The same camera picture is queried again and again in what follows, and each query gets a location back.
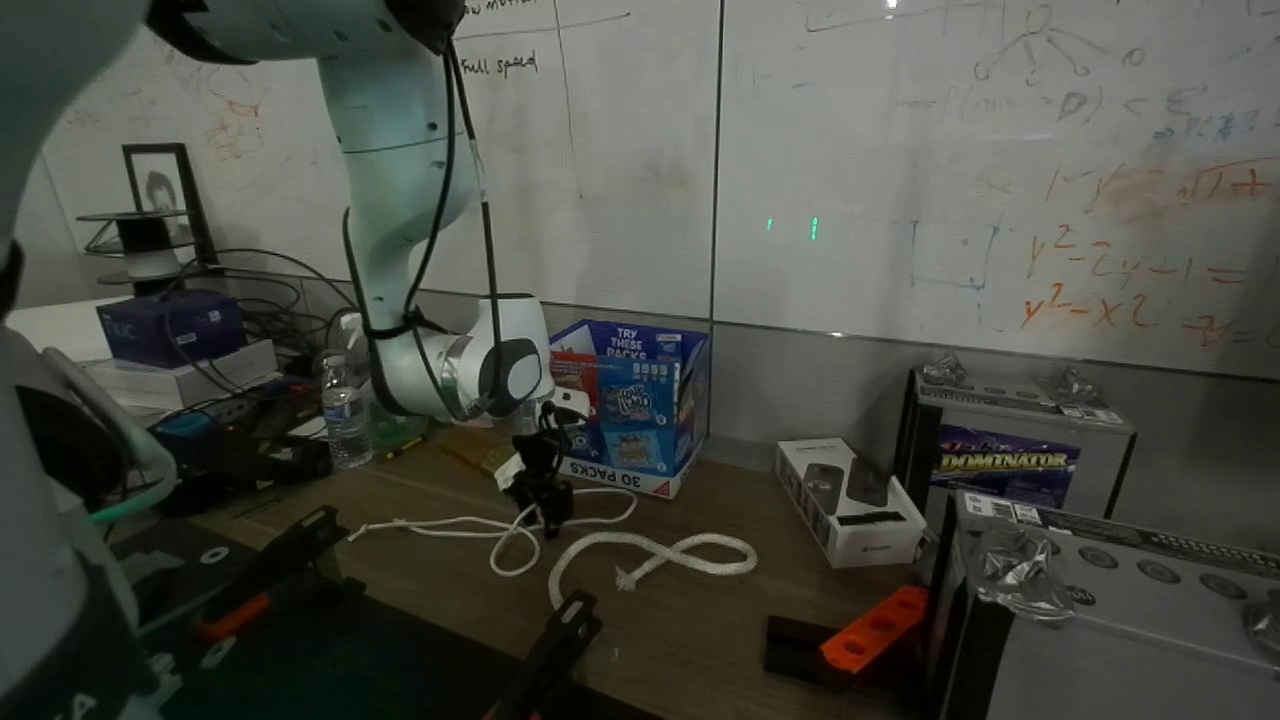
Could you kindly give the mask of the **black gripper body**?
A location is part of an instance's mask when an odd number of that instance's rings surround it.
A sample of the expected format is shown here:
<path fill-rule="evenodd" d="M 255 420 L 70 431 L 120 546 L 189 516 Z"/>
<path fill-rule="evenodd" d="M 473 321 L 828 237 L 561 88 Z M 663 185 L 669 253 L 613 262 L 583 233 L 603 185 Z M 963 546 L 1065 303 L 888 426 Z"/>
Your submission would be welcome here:
<path fill-rule="evenodd" d="M 520 508 L 535 506 L 539 513 L 557 513 L 574 499 L 570 482 L 561 477 L 561 464 L 574 447 L 570 427 L 561 420 L 539 420 L 533 438 L 512 440 L 520 458 L 520 471 L 512 482 L 512 498 Z"/>

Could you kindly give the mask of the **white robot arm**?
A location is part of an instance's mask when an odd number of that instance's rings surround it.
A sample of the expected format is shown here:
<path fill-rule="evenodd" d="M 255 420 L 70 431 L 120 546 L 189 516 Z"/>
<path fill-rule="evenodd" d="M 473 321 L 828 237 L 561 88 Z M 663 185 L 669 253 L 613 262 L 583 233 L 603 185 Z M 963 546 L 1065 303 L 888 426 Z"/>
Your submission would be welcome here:
<path fill-rule="evenodd" d="M 66 107 L 135 32 L 205 65 L 308 61 L 351 185 L 345 258 L 379 400 L 452 420 L 520 408 L 550 391 L 535 301 L 504 303 L 518 334 L 485 321 L 466 335 L 427 334 L 414 310 L 442 230 L 479 193 L 459 134 L 466 16 L 466 0 L 0 0 L 0 230 Z M 0 720 L 157 720 L 166 680 L 135 597 L 32 431 L 32 408 L 74 385 L 78 368 L 0 310 Z"/>

